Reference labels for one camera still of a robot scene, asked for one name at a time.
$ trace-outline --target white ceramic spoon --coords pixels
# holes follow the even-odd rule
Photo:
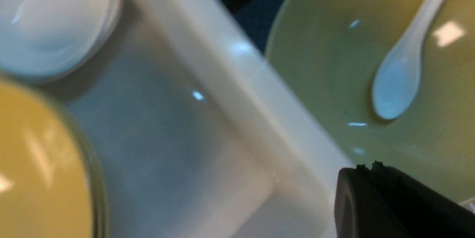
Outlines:
[[[421,49],[432,20],[444,0],[424,0],[397,44],[386,55],[373,82],[373,107],[383,119],[400,116],[417,94]]]

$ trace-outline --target white tray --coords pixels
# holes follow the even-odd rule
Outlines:
[[[319,224],[324,226],[320,237],[335,237],[337,176],[342,167],[352,164],[219,0],[134,1],[170,42],[178,61],[246,139],[257,145],[253,153],[297,178],[303,188],[319,189],[312,199],[318,203]]]

